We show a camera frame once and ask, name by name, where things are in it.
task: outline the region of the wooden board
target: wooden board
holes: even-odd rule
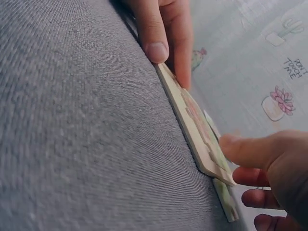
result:
[[[157,64],[155,67],[174,106],[200,171],[228,185],[235,185],[228,162],[203,111],[188,91],[180,87],[165,64]]]
[[[218,179],[213,179],[213,183],[228,222],[238,220],[239,215],[236,210],[235,202],[230,195],[227,185]]]

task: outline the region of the gray fabric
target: gray fabric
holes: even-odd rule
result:
[[[1,231],[244,229],[106,0],[0,1],[0,153]]]

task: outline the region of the floral illustration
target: floral illustration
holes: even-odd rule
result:
[[[200,65],[206,53],[207,52],[204,48],[201,48],[199,51],[192,52],[192,71],[194,71]]]
[[[292,94],[280,90],[278,86],[275,87],[275,91],[270,93],[270,96],[266,97],[262,102],[262,107],[267,116],[272,121],[280,120],[284,114],[292,116],[295,110],[293,106]]]

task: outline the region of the flower pot illustration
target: flower pot illustration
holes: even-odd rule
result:
[[[192,54],[192,71],[194,71],[202,62],[204,56],[206,55],[206,50],[201,48],[199,51],[193,51]]]
[[[292,101],[292,94],[283,90],[279,90],[278,86],[275,91],[270,93],[262,102],[262,107],[266,115],[272,121],[281,120],[284,114],[293,115],[295,110]]]
[[[275,47],[282,45],[285,42],[284,37],[289,33],[298,34],[304,31],[304,28],[301,27],[303,22],[294,21],[292,18],[285,20],[282,23],[284,30],[276,34],[275,32],[270,33],[266,36],[266,40],[269,41]]]

